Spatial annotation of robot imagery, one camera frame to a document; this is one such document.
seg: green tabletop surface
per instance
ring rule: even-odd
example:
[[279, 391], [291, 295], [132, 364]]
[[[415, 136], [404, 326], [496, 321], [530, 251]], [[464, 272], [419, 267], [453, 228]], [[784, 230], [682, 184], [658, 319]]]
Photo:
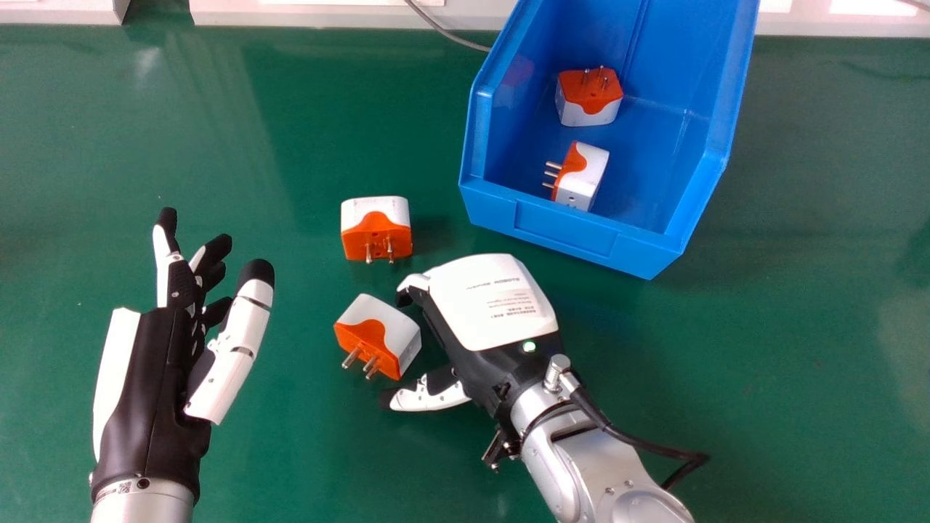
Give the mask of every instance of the green tabletop surface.
[[[526, 263], [618, 426], [712, 455], [676, 489], [698, 522], [930, 517], [930, 41], [757, 39], [729, 167], [645, 282], [469, 224], [481, 53], [134, 4], [123, 27], [0, 27], [0, 521], [87, 519], [100, 349], [114, 307], [154, 305], [162, 206], [187, 255], [233, 237], [215, 296], [251, 258], [277, 271], [196, 523], [552, 521], [520, 463], [479, 461], [478, 408], [384, 411], [390, 380], [339, 367], [358, 293], [479, 252]], [[409, 199], [413, 258], [344, 260], [339, 203], [374, 194]], [[444, 362], [425, 335], [408, 377]]]

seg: robotic arm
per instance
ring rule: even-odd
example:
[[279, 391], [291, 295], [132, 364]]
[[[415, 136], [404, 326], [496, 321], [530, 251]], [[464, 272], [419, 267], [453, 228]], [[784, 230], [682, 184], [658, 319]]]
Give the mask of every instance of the robotic arm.
[[[190, 262], [177, 213], [153, 227], [157, 307], [113, 311], [94, 394], [91, 523], [186, 523], [200, 495], [200, 459], [252, 368], [272, 306], [274, 270], [249, 262], [235, 298], [204, 306], [233, 246], [220, 235]], [[215, 340], [206, 333], [222, 322]]]
[[[397, 304], [423, 309], [450, 364], [385, 391], [382, 406], [437, 410], [474, 401], [498, 423], [482, 460], [520, 459], [563, 523], [690, 523], [668, 489], [704, 454], [620, 432], [597, 408], [564, 354], [555, 312], [522, 263], [482, 254], [410, 275]], [[685, 461], [660, 487], [636, 449]]]

